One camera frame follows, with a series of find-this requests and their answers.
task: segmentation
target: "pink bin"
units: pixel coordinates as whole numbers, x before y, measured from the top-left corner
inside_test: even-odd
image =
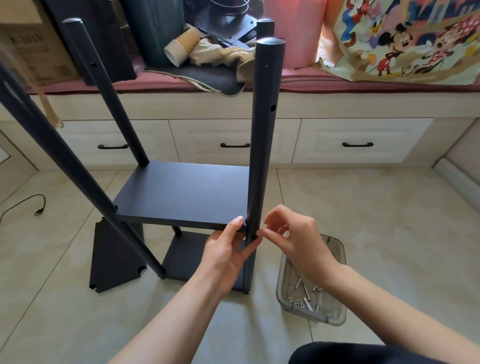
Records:
[[[327,0],[264,0],[264,17],[275,21],[275,36],[286,43],[284,68],[317,62]]]

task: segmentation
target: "cartoon bag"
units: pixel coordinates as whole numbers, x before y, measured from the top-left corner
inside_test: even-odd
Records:
[[[480,0],[330,0],[314,67],[351,81],[470,85]]]

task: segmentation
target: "person's right hand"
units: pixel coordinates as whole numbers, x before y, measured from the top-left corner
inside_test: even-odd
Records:
[[[267,228],[258,230],[258,236],[278,246],[309,280],[320,287],[328,284],[340,263],[323,242],[315,219],[278,205],[267,214],[265,224]]]

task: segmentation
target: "paper cup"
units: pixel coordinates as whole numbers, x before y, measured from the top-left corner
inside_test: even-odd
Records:
[[[164,48],[170,62],[180,67],[188,58],[195,46],[200,42],[200,36],[195,28],[190,28],[185,33],[172,40]]]

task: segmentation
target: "floor tile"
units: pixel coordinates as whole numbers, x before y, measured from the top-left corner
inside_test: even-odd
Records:
[[[115,196],[130,171],[120,171],[107,194]],[[282,203],[275,170],[269,172],[264,215]],[[88,288],[95,210],[0,351],[5,363],[105,363],[181,288],[151,269],[140,279],[102,294]],[[168,226],[145,225],[145,241],[159,261],[173,237]],[[215,313],[194,363],[285,363],[311,341],[308,321],[281,310],[275,288],[281,252],[257,250],[250,295],[231,293]]]
[[[347,264],[480,343],[480,215],[430,169],[278,170],[285,204],[341,240]],[[350,311],[314,340],[379,340]]]
[[[106,188],[116,171],[95,171],[92,175]],[[93,209],[92,204],[62,172],[39,172],[2,205],[7,212],[0,226],[0,347],[52,272],[60,257]]]

